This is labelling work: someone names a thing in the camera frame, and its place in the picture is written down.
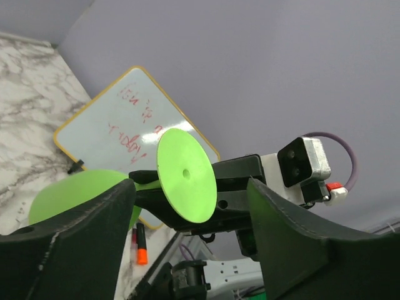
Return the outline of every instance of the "red handwriting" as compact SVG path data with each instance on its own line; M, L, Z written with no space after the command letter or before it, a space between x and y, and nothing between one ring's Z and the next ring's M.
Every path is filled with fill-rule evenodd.
M122 100L128 100L133 105L136 105L136 103L138 103L140 99L138 98L139 92L135 91L134 89L135 85L136 82L128 84L126 87L118 92L117 96L120 97Z
M125 134L125 132L118 131L119 129L118 126L112 126L110 123L108 123L108 127L109 127L108 134L115 135L116 133L119 133L118 137L119 143L127 149L128 153L134 153L134 156L131 159L131 164L135 163L138 159L147 156L147 153L144 153L142 155L140 155L139 153L141 150L141 145L139 144L138 141L138 139L140 138L139 134L133 137L129 137L127 134Z
M163 127L161 125L157 125L156 128L154 128L154 133L158 134L162 130L163 130Z
M134 156L134 157L131 159L131 164L134 164L136 161L138 161L138 160L141 159L141 158L145 158L147 155L148 155L147 153L144 153L144 154L142 154L142 155L141 155L140 157L138 157L138 158L136 158L136 156Z
M161 125L157 125L156 128L154 128L153 133L159 134L159 132L162 131L162 130L163 130L163 127Z
M150 103L150 100L147 99L146 104L148 105ZM150 108L150 106L146 106L144 109L144 112L142 113L142 118L143 118L143 123L146 122L146 119L150 119L152 115L153 110Z

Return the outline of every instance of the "cable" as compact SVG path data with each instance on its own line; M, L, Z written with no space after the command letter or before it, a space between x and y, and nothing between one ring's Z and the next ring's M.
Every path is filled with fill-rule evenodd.
M194 258L194 255L193 255L192 251L190 251L189 247L187 247L185 244L180 244L179 245L179 250L181 251L182 256L183 256L183 258L185 260L187 260L187 261L195 261L196 260L196 258ZM188 255L186 255L184 250L186 250L186 252L189 253L191 259L189 259Z
M209 237L205 237L200 234L199 238L201 238L206 244L209 244L215 241L215 233L212 233Z
M250 291L246 291L241 297L242 298L248 298L248 297L257 296L258 294L263 293L263 291L261 291L262 289L265 289L265 287L264 286L256 287L255 289L252 289Z
M308 203L300 204L300 206L305 209L310 209L315 206L315 202L312 202L310 205Z
M243 298L240 296L240 290L239 290L239 289L236 291L236 297L235 297L235 299L236 299L236 300L242 300L242 299L243 299Z
M338 142L346 150L346 152L350 156L352 168L351 168L351 174L350 174L349 180L347 180L344 187L348 191L350 191L356 184L358 176L359 176L358 159L357 159L356 153L353 151L351 146L346 141L341 139L339 136L337 136L333 133L329 133L329 132L316 131L316 132L307 133L304 136L306 136L308 138L323 137L323 138L332 139L333 141Z

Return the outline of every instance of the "purple cable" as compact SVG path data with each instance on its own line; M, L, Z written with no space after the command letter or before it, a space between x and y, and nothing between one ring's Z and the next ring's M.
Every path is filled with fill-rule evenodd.
M338 142L346 150L346 152L350 156L352 168L351 168L351 174L350 174L349 180L347 180L344 187L348 191L350 191L356 184L358 176L359 176L358 159L357 159L356 153L354 153L354 151L353 151L353 149L351 149L350 145L346 141L341 139L339 136L337 136L333 133L329 133L329 132L316 131L316 132L307 133L304 136L306 136L308 138L323 137L323 138L332 139L333 141Z
M190 260L195 261L196 260L196 258L194 258L192 251L190 251L189 247L187 247L185 244L180 244L179 250L181 250L182 256L185 260L187 260L187 261L190 261ZM192 259L189 259L188 255L186 255L184 250L186 250L187 253L189 253L189 255Z

